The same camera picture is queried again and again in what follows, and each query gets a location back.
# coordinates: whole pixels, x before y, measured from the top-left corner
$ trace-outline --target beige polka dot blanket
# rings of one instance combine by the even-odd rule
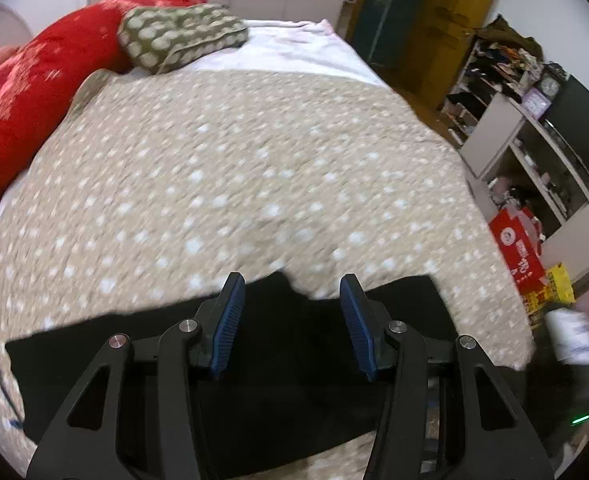
[[[526,314],[459,156],[391,90],[300,73],[98,72],[0,218],[3,383],[21,412],[8,339],[276,269],[315,298],[337,296],[347,272],[365,289],[430,274],[496,364],[529,358]],[[0,449],[25,471],[34,443],[12,418],[0,393]],[[360,478],[370,445],[320,460]],[[311,461],[287,474],[309,478]]]

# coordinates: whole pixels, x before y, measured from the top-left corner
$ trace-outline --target green polka dot pillow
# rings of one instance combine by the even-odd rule
[[[133,64],[161,74],[241,46],[248,40],[248,26],[219,4],[135,7],[121,21],[118,38]]]

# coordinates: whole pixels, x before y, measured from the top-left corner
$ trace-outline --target green light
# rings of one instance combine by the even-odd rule
[[[571,426],[574,426],[575,424],[579,424],[580,422],[583,422],[584,420],[588,420],[589,419],[589,415],[584,415],[581,416],[580,418],[576,418],[575,420],[572,421]]]

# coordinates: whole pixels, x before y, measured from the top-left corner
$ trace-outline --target black cloth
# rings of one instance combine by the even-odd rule
[[[367,293],[431,338],[454,340],[454,324],[427,276]],[[39,442],[66,394],[115,333],[160,335],[206,298],[134,314],[110,314],[9,341],[24,400],[24,431]],[[199,381],[211,461],[221,478],[273,468],[338,446],[377,427],[390,386],[357,368],[339,300],[311,301],[275,273],[246,288],[246,304],[219,382]]]

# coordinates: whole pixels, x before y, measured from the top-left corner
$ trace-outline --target television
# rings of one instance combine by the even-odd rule
[[[589,174],[589,91],[571,76],[541,117],[542,124],[559,134],[575,157],[571,162]]]

